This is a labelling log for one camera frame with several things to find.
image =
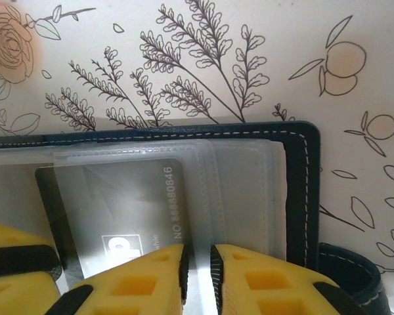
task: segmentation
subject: orange fruit illustration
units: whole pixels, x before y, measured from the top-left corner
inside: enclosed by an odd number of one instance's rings
[[[339,96],[352,91],[357,84],[357,77],[340,78],[332,75],[330,72],[325,73],[325,90],[328,94]]]
[[[385,140],[394,135],[394,118],[390,115],[378,115],[371,119],[366,132],[376,140]]]
[[[342,41],[328,49],[326,69],[336,77],[351,77],[366,63],[366,51],[358,44]]]

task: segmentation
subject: card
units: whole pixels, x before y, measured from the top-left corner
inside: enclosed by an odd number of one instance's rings
[[[35,175],[68,282],[191,244],[176,159],[42,167]]]

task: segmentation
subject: printed serial number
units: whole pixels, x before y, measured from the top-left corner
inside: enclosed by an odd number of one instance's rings
[[[179,211],[178,211],[178,199],[177,193],[175,192],[175,182],[173,180],[172,167],[164,167],[165,173],[165,187],[166,196],[169,204],[169,214],[173,223],[172,232],[175,239],[181,240],[183,238],[183,231],[179,224]]]

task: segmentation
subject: yellow object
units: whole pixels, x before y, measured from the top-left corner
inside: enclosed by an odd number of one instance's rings
[[[74,288],[91,285],[93,292],[76,315],[182,314],[183,249],[171,245],[78,283]]]
[[[50,245],[50,243],[36,235],[0,224],[0,247],[25,245]]]
[[[237,246],[215,248],[223,260],[222,315],[339,315],[313,286],[337,287],[326,276]]]
[[[45,272],[0,277],[0,315],[44,315],[59,297]]]

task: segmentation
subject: logo on card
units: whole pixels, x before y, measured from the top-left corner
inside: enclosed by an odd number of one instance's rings
[[[119,266],[143,255],[140,236],[103,235],[106,261],[110,267]]]

